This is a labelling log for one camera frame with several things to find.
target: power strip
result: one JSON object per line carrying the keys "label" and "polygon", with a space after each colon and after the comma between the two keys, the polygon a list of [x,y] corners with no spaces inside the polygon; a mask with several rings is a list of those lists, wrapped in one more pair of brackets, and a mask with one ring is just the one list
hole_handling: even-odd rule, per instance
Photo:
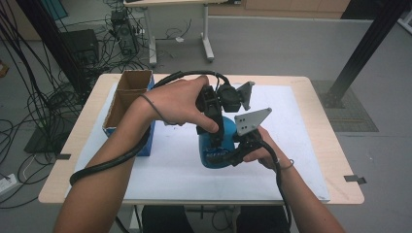
{"label": "power strip", "polygon": [[8,178],[8,180],[6,178],[3,178],[0,181],[0,196],[19,185],[19,183],[16,180],[15,174],[9,175]]}

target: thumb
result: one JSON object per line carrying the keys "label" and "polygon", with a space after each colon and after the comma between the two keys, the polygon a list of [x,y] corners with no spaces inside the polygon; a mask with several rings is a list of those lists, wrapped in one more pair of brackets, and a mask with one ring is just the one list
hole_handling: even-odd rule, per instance
{"label": "thumb", "polygon": [[207,116],[203,114],[199,114],[196,118],[196,123],[197,126],[202,127],[204,130],[208,131],[209,133],[216,133],[219,130],[218,124],[208,118]]}

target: hand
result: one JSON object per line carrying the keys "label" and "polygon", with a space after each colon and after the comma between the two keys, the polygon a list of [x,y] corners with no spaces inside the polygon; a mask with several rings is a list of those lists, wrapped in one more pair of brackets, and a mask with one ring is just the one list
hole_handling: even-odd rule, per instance
{"label": "hand", "polygon": [[194,80],[178,80],[145,93],[163,117],[169,122],[180,125],[186,122],[196,124],[208,132],[217,132],[219,126],[206,117],[195,106],[197,96],[204,85],[208,85],[207,76]]}
{"label": "hand", "polygon": [[[275,150],[276,155],[281,163],[281,167],[288,167],[291,165],[291,162],[286,157],[286,155],[282,152],[282,150],[278,147],[278,145],[273,141],[270,137],[269,132],[266,129],[259,126],[258,132],[264,142],[266,142],[273,150]],[[243,161],[245,162],[252,162],[257,160],[260,164],[262,164],[267,169],[274,169],[275,163],[273,162],[272,156],[265,148],[260,148],[258,150],[252,151],[245,157],[243,157]]]}

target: black pole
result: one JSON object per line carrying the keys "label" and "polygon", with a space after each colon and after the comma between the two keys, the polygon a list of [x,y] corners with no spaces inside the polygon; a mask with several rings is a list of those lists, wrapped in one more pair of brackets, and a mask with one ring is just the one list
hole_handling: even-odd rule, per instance
{"label": "black pole", "polygon": [[388,0],[360,40],[340,75],[326,94],[321,96],[326,108],[337,108],[349,86],[366,62],[381,45],[406,9],[410,0]]}
{"label": "black pole", "polygon": [[28,20],[48,47],[68,81],[85,103],[91,92],[86,75],[60,37],[60,32],[41,0],[16,0]]}

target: white paper sheet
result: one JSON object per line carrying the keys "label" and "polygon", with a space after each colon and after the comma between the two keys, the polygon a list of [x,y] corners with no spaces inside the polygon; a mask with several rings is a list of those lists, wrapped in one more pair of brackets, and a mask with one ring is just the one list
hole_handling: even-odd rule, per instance
{"label": "white paper sheet", "polygon": [[[102,125],[109,110],[116,86],[108,95],[92,132],[82,150],[76,171],[83,169],[103,145],[107,137]],[[255,85],[251,99],[253,112],[272,108],[263,122],[303,180],[323,202],[329,194],[313,152],[305,125],[289,86]],[[224,114],[233,119],[237,114]],[[208,169],[203,167],[195,125],[165,126],[157,122],[154,129],[152,154],[137,157],[133,165],[125,200],[174,201],[279,201],[282,200],[275,181],[275,173],[257,161],[236,167]]]}

